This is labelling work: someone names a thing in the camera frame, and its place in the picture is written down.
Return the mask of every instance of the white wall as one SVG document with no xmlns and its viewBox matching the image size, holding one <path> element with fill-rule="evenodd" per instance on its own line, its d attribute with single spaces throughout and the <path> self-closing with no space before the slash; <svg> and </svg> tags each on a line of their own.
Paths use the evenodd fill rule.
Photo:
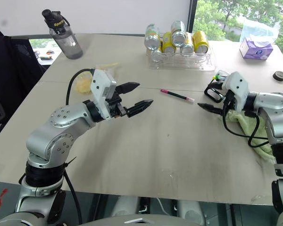
<svg viewBox="0 0 283 226">
<path fill-rule="evenodd" d="M 4 35 L 48 34 L 42 10 L 61 11 L 73 32 L 143 34 L 148 24 L 170 30 L 188 21 L 189 0 L 0 0 Z"/>
</svg>

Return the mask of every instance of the purple tissue box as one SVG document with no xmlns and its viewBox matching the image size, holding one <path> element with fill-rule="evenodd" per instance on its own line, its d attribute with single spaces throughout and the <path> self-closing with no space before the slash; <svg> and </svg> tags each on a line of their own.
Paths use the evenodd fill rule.
<svg viewBox="0 0 283 226">
<path fill-rule="evenodd" d="M 240 52 L 245 59 L 266 60 L 273 51 L 272 45 L 256 46 L 250 38 L 244 38 L 240 45 Z"/>
</svg>

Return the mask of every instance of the towel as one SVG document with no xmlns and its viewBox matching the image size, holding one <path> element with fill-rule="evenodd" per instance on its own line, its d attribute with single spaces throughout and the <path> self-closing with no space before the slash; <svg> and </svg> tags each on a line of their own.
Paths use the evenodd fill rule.
<svg viewBox="0 0 283 226">
<path fill-rule="evenodd" d="M 267 137 L 266 131 L 265 131 L 265 120 L 263 118 L 260 118 L 260 125 L 259 128 L 255 134 L 256 137 Z M 232 121 L 232 122 L 238 122 L 240 126 L 242 127 L 242 130 L 244 134 L 251 135 L 255 126 L 256 126 L 256 118 L 247 117 L 244 114 L 238 113 L 236 111 L 230 110 L 228 114 L 226 115 L 226 121 Z M 259 145 L 266 140 L 262 139 L 252 139 L 253 145 Z M 273 156 L 272 149 L 270 147 L 270 144 L 256 147 L 254 150 L 266 161 L 271 161 L 272 163 L 275 163 L 275 158 Z"/>
</svg>

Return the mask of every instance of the can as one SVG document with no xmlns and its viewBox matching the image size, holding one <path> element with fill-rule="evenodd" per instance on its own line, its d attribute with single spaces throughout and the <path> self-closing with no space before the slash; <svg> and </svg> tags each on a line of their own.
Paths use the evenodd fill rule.
<svg viewBox="0 0 283 226">
<path fill-rule="evenodd" d="M 181 47 L 184 45 L 186 34 L 185 34 L 185 26 L 184 23 L 180 20 L 176 20 L 171 25 L 171 33 L 172 33 L 172 44 L 176 47 Z"/>
<path fill-rule="evenodd" d="M 195 53 L 208 52 L 208 40 L 206 34 L 203 31 L 197 31 L 194 33 L 193 43 L 194 43 Z"/>
<path fill-rule="evenodd" d="M 156 50 L 152 50 L 150 52 L 151 60 L 155 63 L 160 62 L 163 58 L 161 53 L 162 53 L 162 43 L 160 43 L 159 47 Z"/>
<path fill-rule="evenodd" d="M 191 33 L 186 32 L 185 33 L 187 38 L 185 39 L 185 43 L 183 46 L 180 47 L 181 54 L 191 54 L 194 52 L 194 45 L 192 41 L 192 35 Z"/>
<path fill-rule="evenodd" d="M 145 47 L 150 50 L 158 49 L 160 45 L 159 28 L 155 24 L 148 25 L 145 33 Z"/>
<path fill-rule="evenodd" d="M 172 44 L 171 32 L 164 33 L 162 38 L 162 51 L 164 53 L 175 53 L 176 47 Z"/>
</svg>

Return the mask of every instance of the white table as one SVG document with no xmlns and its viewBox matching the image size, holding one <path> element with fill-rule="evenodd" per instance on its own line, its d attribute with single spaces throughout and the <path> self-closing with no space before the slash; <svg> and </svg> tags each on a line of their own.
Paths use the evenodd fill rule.
<svg viewBox="0 0 283 226">
<path fill-rule="evenodd" d="M 51 112 L 65 104 L 72 75 L 96 64 L 119 62 L 121 66 L 115 76 L 119 84 L 141 82 L 139 88 L 122 95 L 122 104 L 132 106 L 150 98 L 154 102 L 130 119 L 98 123 L 77 139 L 68 159 L 77 158 L 67 168 L 77 191 L 272 204 L 271 182 L 276 179 L 273 165 L 249 148 L 246 139 L 229 134 L 216 115 L 205 112 L 196 103 L 189 104 L 159 91 L 159 88 L 177 90 L 196 102 L 213 104 L 203 95 L 213 72 L 150 70 L 140 37 L 82 34 L 78 40 L 84 56 L 73 61 L 61 54 L 0 134 L 1 182 L 17 183 L 23 174 L 28 154 L 26 139 Z M 283 91 L 283 83 L 270 79 L 273 71 L 283 71 L 283 56 L 278 48 L 267 61 L 261 62 L 243 60 L 234 49 L 238 44 L 211 45 L 218 68 L 248 72 L 244 76 L 253 90 Z M 107 52 L 107 57 L 100 51 Z M 227 55 L 234 57 L 221 59 Z M 92 97 L 72 91 L 70 104 L 88 98 Z M 236 124 L 229 126 L 239 131 Z"/>
</svg>

